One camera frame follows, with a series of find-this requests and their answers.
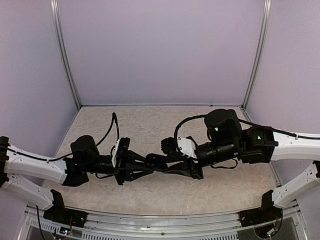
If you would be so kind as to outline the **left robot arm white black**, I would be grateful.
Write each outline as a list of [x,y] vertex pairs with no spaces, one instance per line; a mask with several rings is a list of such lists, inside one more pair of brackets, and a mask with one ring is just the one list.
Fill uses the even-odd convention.
[[88,174],[115,177],[119,185],[125,181],[161,172],[166,166],[158,157],[143,157],[129,150],[129,138],[116,141],[112,155],[102,155],[90,135],[83,135],[73,142],[71,153],[52,158],[23,151],[0,138],[0,189],[34,203],[39,209],[63,223],[70,218],[70,211],[62,195],[53,189],[43,188],[29,179],[36,177],[65,187],[79,187],[89,181]]

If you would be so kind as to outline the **black earbud charging case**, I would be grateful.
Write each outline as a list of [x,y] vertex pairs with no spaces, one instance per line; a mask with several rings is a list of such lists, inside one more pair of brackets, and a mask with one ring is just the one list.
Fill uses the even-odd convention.
[[145,165],[149,168],[153,168],[154,170],[164,170],[168,167],[167,163],[165,162],[165,155],[155,154],[155,153],[149,153],[145,157]]

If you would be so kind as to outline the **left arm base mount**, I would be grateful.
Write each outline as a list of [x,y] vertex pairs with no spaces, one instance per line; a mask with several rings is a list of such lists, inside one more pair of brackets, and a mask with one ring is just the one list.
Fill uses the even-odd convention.
[[56,223],[68,225],[71,227],[83,228],[88,213],[85,211],[75,210],[75,209],[48,209],[44,211],[43,217],[46,220],[50,220]]

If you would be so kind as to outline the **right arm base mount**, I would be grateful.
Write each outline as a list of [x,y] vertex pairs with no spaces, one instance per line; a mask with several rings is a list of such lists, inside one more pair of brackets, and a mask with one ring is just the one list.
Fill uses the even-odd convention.
[[258,207],[240,211],[238,214],[241,226],[244,228],[280,219],[283,216],[283,210],[276,207],[261,210]]

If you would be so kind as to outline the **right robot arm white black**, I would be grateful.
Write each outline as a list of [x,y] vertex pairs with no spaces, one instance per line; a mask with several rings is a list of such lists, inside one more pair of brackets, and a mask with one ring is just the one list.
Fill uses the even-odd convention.
[[[195,145],[189,138],[179,138],[183,124],[203,119],[208,142]],[[208,114],[182,120],[175,128],[169,144],[162,144],[163,152],[173,158],[174,164],[163,173],[202,179],[202,169],[236,158],[244,164],[269,163],[280,160],[311,160],[311,164],[297,177],[283,186],[262,195],[256,218],[266,222],[276,209],[284,208],[303,193],[320,185],[320,136],[307,136],[249,123],[242,129],[243,120],[233,109],[216,109]]]

